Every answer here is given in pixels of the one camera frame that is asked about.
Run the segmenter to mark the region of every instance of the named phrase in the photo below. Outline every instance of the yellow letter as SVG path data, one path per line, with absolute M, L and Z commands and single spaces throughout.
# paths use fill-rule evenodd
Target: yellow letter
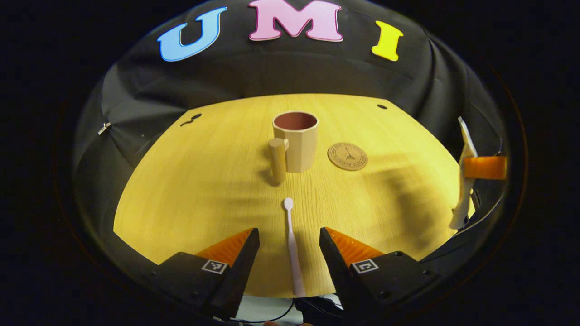
M 398 38 L 403 36 L 403 32 L 379 20 L 375 23 L 380 27 L 380 36 L 379 43 L 371 49 L 372 53 L 391 61 L 397 61 Z

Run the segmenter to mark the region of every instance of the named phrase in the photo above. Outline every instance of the mug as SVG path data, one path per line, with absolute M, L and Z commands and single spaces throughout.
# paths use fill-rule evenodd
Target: mug
M 274 139 L 282 140 L 270 141 L 270 148 L 273 154 L 273 172 L 276 176 L 284 171 L 282 162 L 276 159 L 274 150 L 285 151 L 285 171 L 304 172 L 314 164 L 316 153 L 316 142 L 318 139 L 318 118 L 313 114 L 290 111 L 277 115 L 272 119 L 274 128 Z

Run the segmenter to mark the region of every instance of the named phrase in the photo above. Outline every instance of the yellow wooden surface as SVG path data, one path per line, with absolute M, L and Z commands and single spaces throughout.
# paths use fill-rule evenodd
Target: yellow wooden surface
M 377 107 L 382 104 L 387 110 Z M 271 119 L 303 110 L 320 120 L 314 166 L 273 186 Z M 180 126 L 194 114 L 202 116 Z M 346 171 L 327 157 L 334 143 L 368 154 Z M 119 202 L 114 231 L 160 264 L 178 251 L 196 253 L 249 227 L 260 250 L 246 294 L 292 297 L 286 215 L 308 296 L 334 286 L 320 248 L 331 227 L 384 253 L 422 259 L 455 233 L 448 227 L 459 195 L 459 166 L 421 124 L 394 104 L 370 97 L 292 94 L 252 97 L 195 108 L 178 119 L 135 169 Z M 470 204 L 470 215 L 473 205 Z

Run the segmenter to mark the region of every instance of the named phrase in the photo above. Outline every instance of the round coaster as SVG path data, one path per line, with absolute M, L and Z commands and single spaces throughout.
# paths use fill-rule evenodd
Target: round coaster
M 367 166 L 367 154 L 360 147 L 349 143 L 337 143 L 328 149 L 328 158 L 334 165 L 348 171 Z

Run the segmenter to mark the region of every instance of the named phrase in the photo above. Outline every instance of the pink letter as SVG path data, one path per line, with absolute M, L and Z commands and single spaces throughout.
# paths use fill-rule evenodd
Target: pink letter
M 282 32 L 274 29 L 274 19 L 292 37 L 297 37 L 306 24 L 312 21 L 312 28 L 306 31 L 306 36 L 320 41 L 342 41 L 336 21 L 336 13 L 341 8 L 334 3 L 312 1 L 301 11 L 284 0 L 257 0 L 250 2 L 249 6 L 256 8 L 256 31 L 250 34 L 252 41 L 279 38 Z

